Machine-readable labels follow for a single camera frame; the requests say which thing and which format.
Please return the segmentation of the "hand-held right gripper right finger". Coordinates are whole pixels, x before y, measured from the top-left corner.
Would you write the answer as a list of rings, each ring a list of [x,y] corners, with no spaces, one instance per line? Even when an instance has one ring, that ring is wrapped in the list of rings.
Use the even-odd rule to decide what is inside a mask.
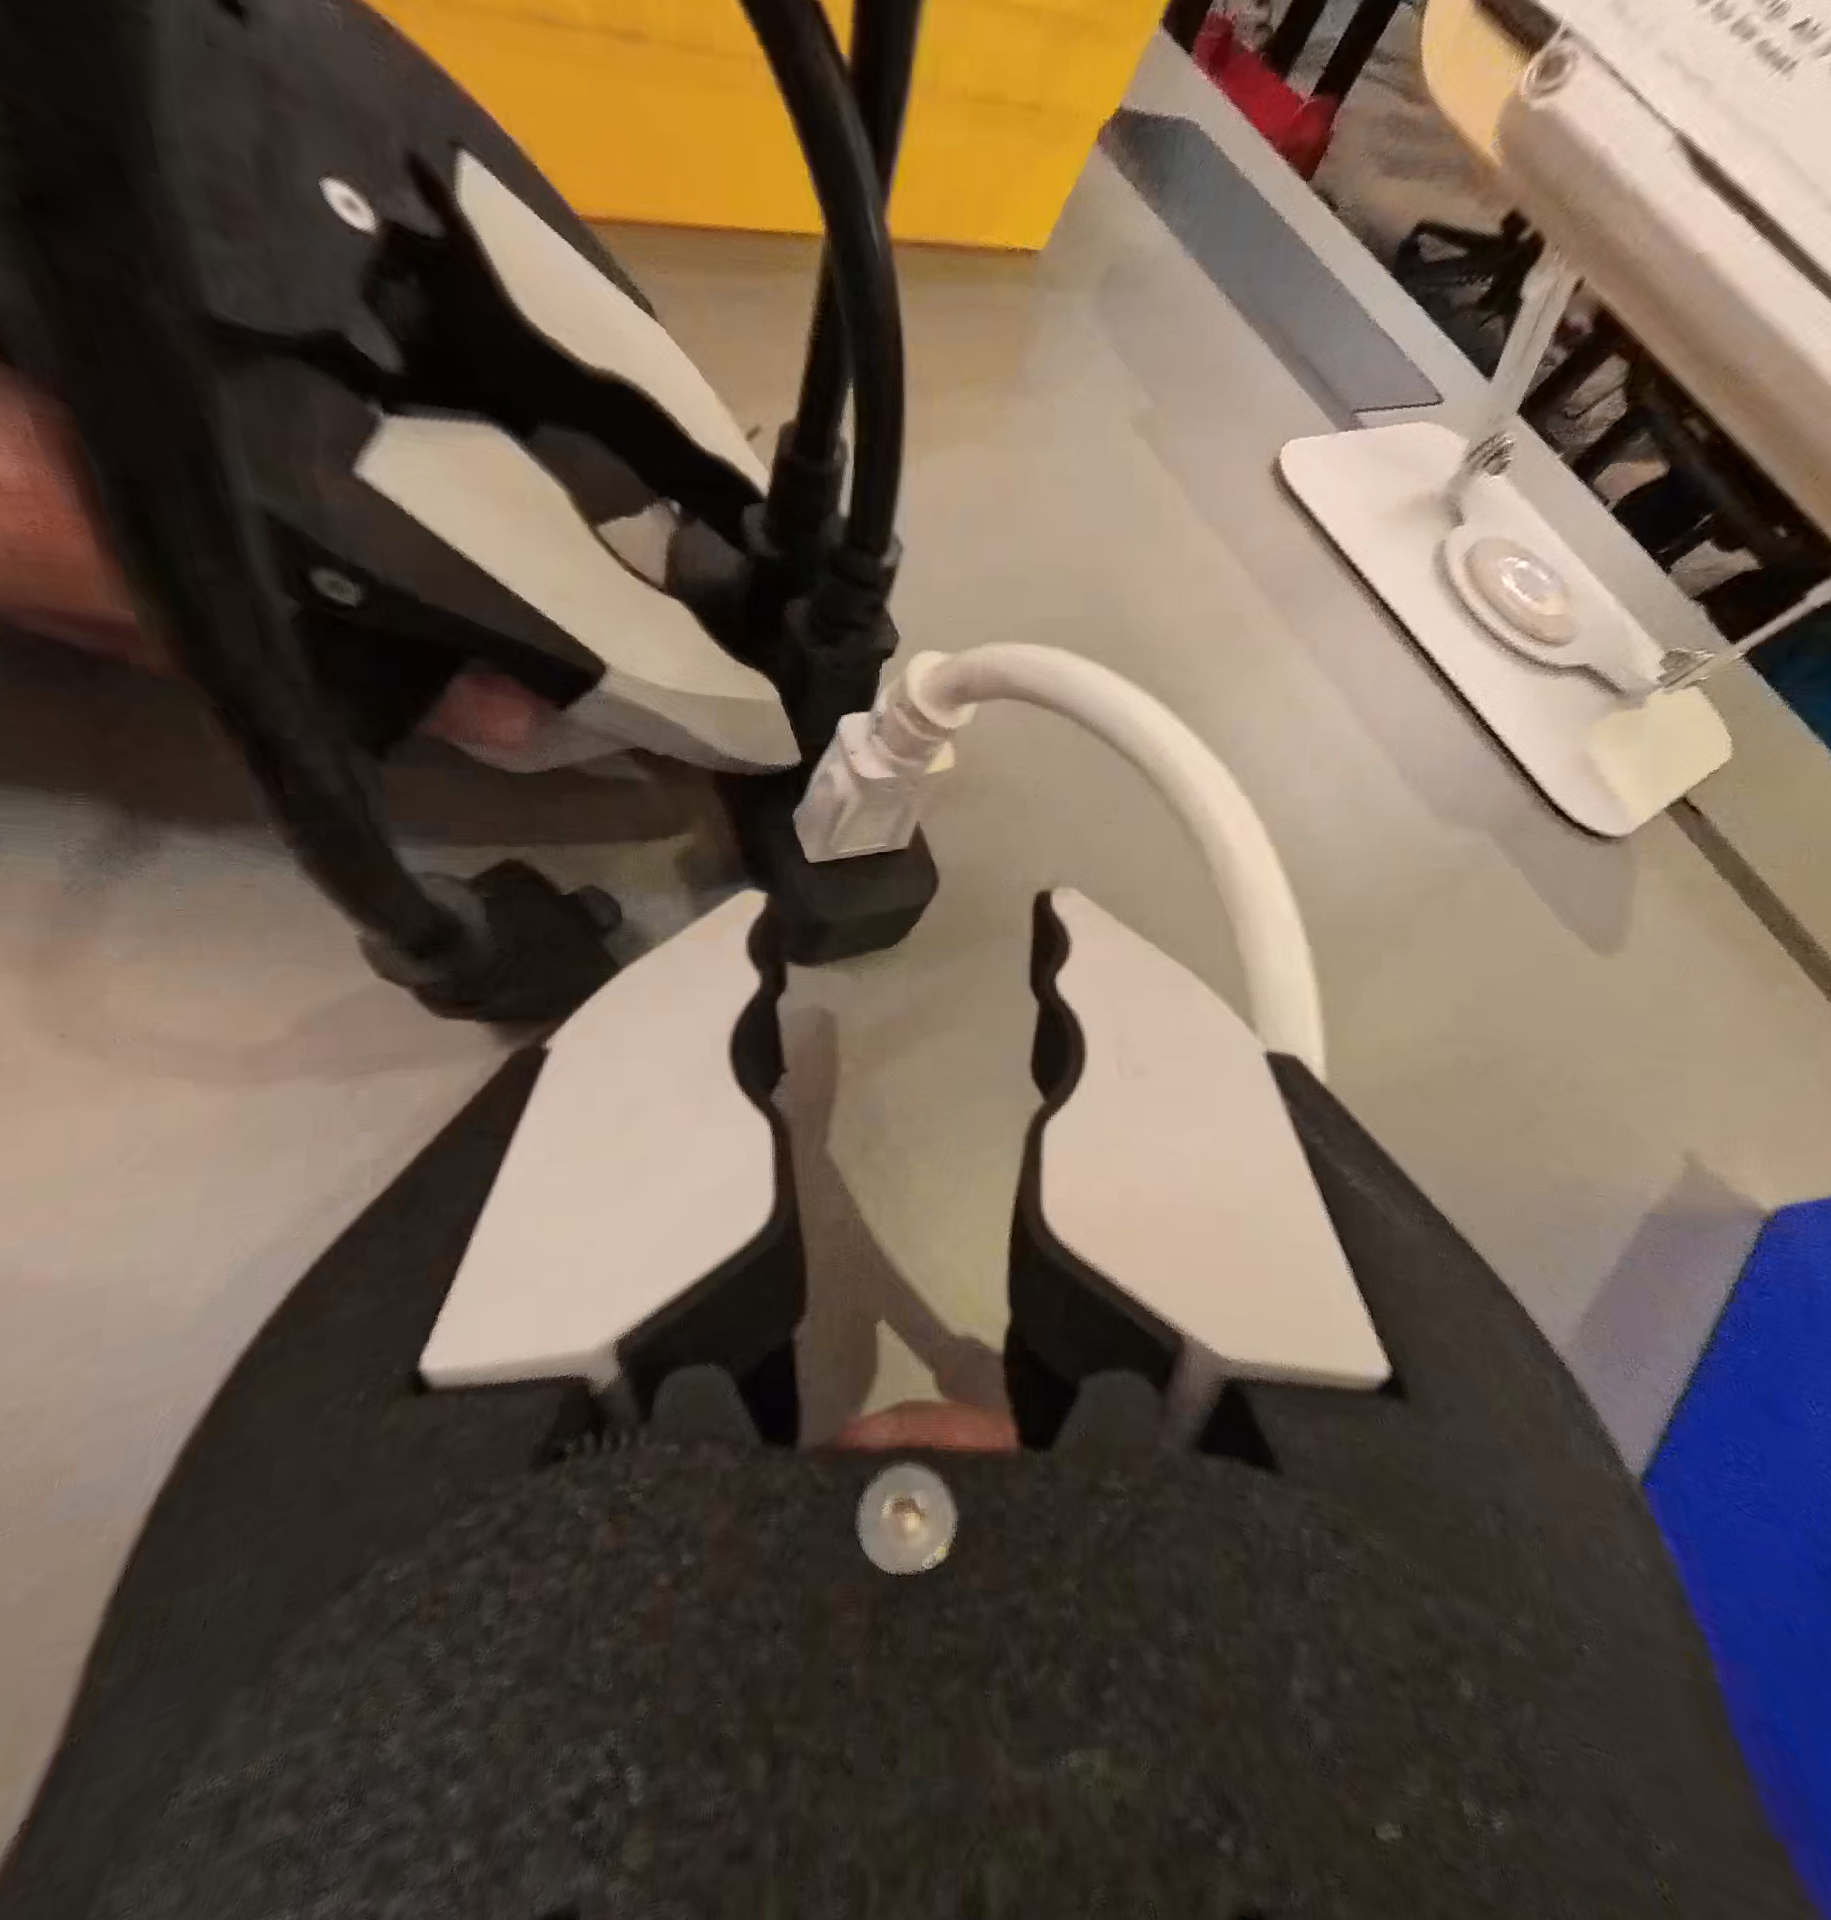
[[[1368,1313],[1270,1055],[1191,969],[1072,888],[1032,914],[1040,1100],[1008,1329],[1055,1380],[1180,1365],[1375,1393]]]

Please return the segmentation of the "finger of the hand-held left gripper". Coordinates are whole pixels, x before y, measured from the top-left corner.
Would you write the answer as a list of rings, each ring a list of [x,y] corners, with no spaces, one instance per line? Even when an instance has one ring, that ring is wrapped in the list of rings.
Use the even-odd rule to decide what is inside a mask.
[[[578,394],[639,414],[642,447],[696,457],[730,493],[765,494],[765,461],[654,311],[469,149],[455,154],[451,191],[499,299]]]
[[[723,776],[800,767],[773,682],[617,561],[569,493],[499,427],[385,419],[356,478],[539,612],[591,675],[542,764],[644,751]]]

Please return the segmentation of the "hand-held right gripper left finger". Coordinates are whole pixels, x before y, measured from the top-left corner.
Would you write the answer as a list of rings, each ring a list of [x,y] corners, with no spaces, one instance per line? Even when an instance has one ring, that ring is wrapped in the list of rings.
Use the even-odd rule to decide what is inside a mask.
[[[784,955],[760,892],[601,987],[542,1069],[420,1353],[427,1388],[733,1380],[802,1323],[780,1115]]]

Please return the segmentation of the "black cable hub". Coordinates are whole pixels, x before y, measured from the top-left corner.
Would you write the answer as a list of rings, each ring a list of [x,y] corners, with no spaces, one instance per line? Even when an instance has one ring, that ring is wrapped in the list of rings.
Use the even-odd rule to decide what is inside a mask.
[[[679,517],[666,547],[666,588],[730,657],[783,690],[784,732],[808,719],[808,764],[763,772],[714,772],[727,840],[748,883],[768,893],[790,964],[833,964],[904,944],[938,893],[938,866],[922,834],[906,851],[809,864],[794,809],[833,722],[877,690],[895,627],[882,622],[866,665],[809,660],[808,618],[758,583],[758,564],[696,517]]]

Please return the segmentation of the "grey desk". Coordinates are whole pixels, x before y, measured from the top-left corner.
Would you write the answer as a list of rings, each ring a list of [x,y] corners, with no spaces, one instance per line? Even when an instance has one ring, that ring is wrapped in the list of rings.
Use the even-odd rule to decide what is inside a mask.
[[[1509,1284],[1645,1467],[1758,1220],[1831,1196],[1831,1004],[1712,864],[1800,732],[1686,824],[1557,823],[1274,479],[1323,411],[1096,157],[1046,252],[919,252],[904,632],[1104,660],[1284,847],[1342,1100]],[[983,713],[942,893],[800,981],[809,1434],[1001,1346],[1026,918],[1067,880],[1218,987],[1192,860],[1114,756]],[[0,629],[0,1694],[70,1690],[173,1453],[284,1292],[494,1070],[375,983],[200,708]]]

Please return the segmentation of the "person's left hand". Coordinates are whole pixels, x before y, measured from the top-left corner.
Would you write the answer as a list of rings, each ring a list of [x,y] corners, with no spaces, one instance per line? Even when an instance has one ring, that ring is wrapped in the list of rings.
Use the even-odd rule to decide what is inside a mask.
[[[138,621],[76,461],[66,414],[0,360],[0,622],[173,675],[171,650]],[[542,751],[558,711],[489,665],[409,650],[416,732],[513,767]]]

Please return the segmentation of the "yellow box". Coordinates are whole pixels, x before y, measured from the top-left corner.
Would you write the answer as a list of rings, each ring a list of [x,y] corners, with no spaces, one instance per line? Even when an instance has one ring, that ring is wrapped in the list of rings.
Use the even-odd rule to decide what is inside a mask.
[[[596,226],[818,234],[738,5],[375,5]],[[1163,5],[924,5],[898,243],[1040,252]]]

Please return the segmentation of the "cream sticky note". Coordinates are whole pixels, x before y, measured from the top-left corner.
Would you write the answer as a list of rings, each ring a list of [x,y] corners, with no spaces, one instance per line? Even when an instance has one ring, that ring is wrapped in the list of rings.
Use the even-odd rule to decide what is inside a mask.
[[[1699,687],[1604,713],[1586,756],[1604,792],[1601,834],[1625,837],[1728,767],[1735,737]]]

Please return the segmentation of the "blue box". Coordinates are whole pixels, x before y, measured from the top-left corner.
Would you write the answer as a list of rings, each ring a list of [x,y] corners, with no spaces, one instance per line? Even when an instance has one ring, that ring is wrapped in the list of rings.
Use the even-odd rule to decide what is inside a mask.
[[[1762,1224],[1645,1495],[1766,1815],[1831,1916],[1831,1198]]]

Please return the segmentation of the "grey metal strip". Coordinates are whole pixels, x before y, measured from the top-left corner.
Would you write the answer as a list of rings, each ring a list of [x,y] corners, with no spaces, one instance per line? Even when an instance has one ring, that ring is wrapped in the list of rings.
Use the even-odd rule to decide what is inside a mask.
[[[1434,382],[1199,124],[1117,110],[1101,154],[1335,427],[1419,414]]]

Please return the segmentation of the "red bag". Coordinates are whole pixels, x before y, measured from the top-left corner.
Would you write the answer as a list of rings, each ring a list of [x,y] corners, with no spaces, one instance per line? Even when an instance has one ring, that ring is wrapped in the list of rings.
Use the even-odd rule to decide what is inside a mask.
[[[1323,165],[1342,103],[1330,81],[1292,86],[1320,13],[1320,5],[1292,5],[1264,41],[1251,41],[1239,13],[1211,6],[1191,44],[1196,68],[1301,181]]]

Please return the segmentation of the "white board with dark edge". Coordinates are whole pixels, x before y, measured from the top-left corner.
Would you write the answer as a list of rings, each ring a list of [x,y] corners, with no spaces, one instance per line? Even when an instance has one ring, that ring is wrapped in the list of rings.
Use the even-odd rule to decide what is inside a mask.
[[[1286,441],[1277,475],[1306,517],[1475,722],[1576,829],[1601,834],[1604,792],[1586,756],[1593,722],[1658,690],[1699,687],[1831,601],[1831,576],[1742,640],[1710,622],[1658,637],[1509,478],[1526,448],[1522,405],[1576,291],[1646,349],[1659,371],[1748,454],[1831,547],[1831,328],[1777,316],[1699,316],[1601,294],[1544,214],[1502,172],[1498,110],[1552,38],[1503,24],[1498,5],[1428,5],[1424,71],[1434,105],[1482,154],[1544,239],[1498,371],[1465,423],[1389,423]]]

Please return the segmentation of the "white printed paper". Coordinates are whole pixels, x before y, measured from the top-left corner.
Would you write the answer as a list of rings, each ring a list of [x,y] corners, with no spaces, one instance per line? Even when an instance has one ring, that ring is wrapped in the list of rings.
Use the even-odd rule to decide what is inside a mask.
[[[1498,158],[1646,310],[1831,328],[1831,5],[1544,5]]]

